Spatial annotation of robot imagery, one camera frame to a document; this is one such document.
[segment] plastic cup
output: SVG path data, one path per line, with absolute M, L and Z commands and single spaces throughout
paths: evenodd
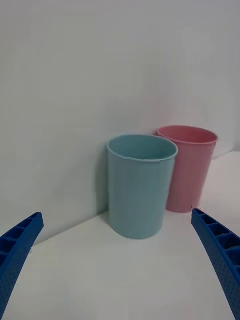
M 108 148 L 110 225 L 131 239 L 161 229 L 178 147 L 154 135 L 122 135 Z
M 184 126 L 165 126 L 158 136 L 178 146 L 166 209 L 188 213 L 199 204 L 218 136 L 208 130 Z

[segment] white surface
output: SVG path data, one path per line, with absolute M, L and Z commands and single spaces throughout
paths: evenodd
M 202 205 L 240 235 L 239 160 L 212 162 Z M 3 320 L 234 320 L 190 214 L 166 212 L 146 240 L 118 235 L 107 217 L 35 246 Z
M 234 147 L 236 0 L 1 0 L 0 234 L 45 239 L 107 208 L 106 142 L 167 124 Z

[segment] white wall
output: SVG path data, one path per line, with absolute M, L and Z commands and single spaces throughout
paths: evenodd
M 190 124 L 235 145 L 237 0 L 1 0 L 0 232 L 107 208 L 106 142 Z

